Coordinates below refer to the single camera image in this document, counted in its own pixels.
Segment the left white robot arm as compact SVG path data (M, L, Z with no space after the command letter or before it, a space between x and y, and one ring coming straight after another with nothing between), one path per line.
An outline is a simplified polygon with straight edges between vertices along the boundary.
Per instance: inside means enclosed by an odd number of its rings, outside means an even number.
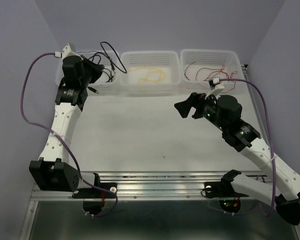
M88 86L98 80L104 66L83 55L62 59L63 78L55 97L54 119L47 127L49 135L38 160L32 160L29 171L42 191L75 192L82 179L78 165L71 166L75 156L70 150L76 123L88 97Z

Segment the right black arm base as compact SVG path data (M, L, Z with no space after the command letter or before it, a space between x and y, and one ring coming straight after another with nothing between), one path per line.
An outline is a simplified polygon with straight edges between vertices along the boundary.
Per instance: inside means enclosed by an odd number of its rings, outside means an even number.
M219 208L211 207L218 212L231 216L243 216L249 213L249 211L241 211L241 197L248 196L235 192L230 183L222 183L221 181L205 182L200 194L207 199L218 199Z

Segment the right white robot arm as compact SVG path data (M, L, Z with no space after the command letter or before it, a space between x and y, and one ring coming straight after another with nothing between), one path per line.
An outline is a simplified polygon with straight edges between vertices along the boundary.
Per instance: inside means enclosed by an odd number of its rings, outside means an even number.
M254 163L275 184L270 186L233 169L220 181L205 188L207 198L231 197L234 194L253 197L274 207L287 223L300 224L300 175L278 155L271 153L261 134L242 120L243 107L235 97L193 92L186 100L175 103L174 107L182 118L187 118L194 108L193 119L205 118L221 130L225 142Z

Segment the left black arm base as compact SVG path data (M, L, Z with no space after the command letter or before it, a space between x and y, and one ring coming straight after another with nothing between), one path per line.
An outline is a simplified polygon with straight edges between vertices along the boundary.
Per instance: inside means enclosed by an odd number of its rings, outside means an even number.
M100 187L109 192L95 188L81 188L72 194L75 200L83 200L82 209L86 216L98 218L107 215L118 204L117 183L101 182Z

